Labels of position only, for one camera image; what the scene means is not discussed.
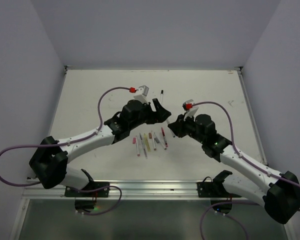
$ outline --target red cable connector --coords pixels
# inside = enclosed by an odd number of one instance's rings
[[[186,110],[189,110],[189,109],[192,109],[192,103],[187,103],[186,105],[185,105],[185,109]]]
[[[133,94],[134,94],[136,91],[137,91],[137,90],[136,90],[134,87],[130,87],[130,90],[129,90],[130,93],[133,93]]]

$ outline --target yellow marker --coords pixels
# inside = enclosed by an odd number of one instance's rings
[[[146,149],[148,149],[148,152],[151,152],[147,135],[144,134],[143,137],[144,137],[144,142],[145,142],[145,145],[146,145]]]

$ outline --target wall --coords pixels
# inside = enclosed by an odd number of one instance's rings
[[[63,63],[84,69],[243,66],[280,0],[32,0]]]
[[[282,0],[243,68],[270,166],[300,181],[300,0]],[[300,213],[293,217],[300,239]]]
[[[46,136],[63,69],[31,2],[0,0],[0,150]],[[5,154],[0,173],[24,183],[33,151]],[[0,240],[9,238],[22,191],[0,182]]]

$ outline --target robotic arm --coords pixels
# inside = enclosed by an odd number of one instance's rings
[[[300,209],[300,188],[278,180],[273,175],[298,184],[297,177],[289,171],[283,174],[271,169],[237,147],[234,148],[232,141],[217,133],[216,125],[209,115],[199,114],[194,117],[198,107],[192,102],[193,100],[189,100],[183,104],[185,113],[179,115],[175,122],[168,124],[168,127],[179,138],[189,136],[198,141],[207,156],[244,175],[236,176],[230,171],[223,171],[212,182],[199,183],[198,190],[220,196],[240,195],[264,206],[266,212],[277,222],[287,223]]]
[[[122,111],[105,121],[101,128],[94,128],[77,136],[55,140],[46,137],[41,145],[61,146],[38,148],[29,165],[45,189],[58,184],[79,190],[96,189],[95,182],[89,173],[68,166],[77,157],[99,147],[115,144],[130,134],[130,131],[141,124],[163,123],[171,113],[165,110],[158,99],[153,99],[156,111],[153,111],[147,101],[149,88],[140,86],[134,92],[134,100],[130,100]]]

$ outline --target gray floor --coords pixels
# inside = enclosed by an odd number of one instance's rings
[[[100,210],[113,204],[100,200]],[[100,216],[75,215],[73,200],[31,200],[20,240],[200,240],[200,216],[207,201],[125,200]],[[260,206],[234,205],[250,240],[286,240],[284,226]],[[207,240],[244,240],[240,226],[211,211],[203,223]]]

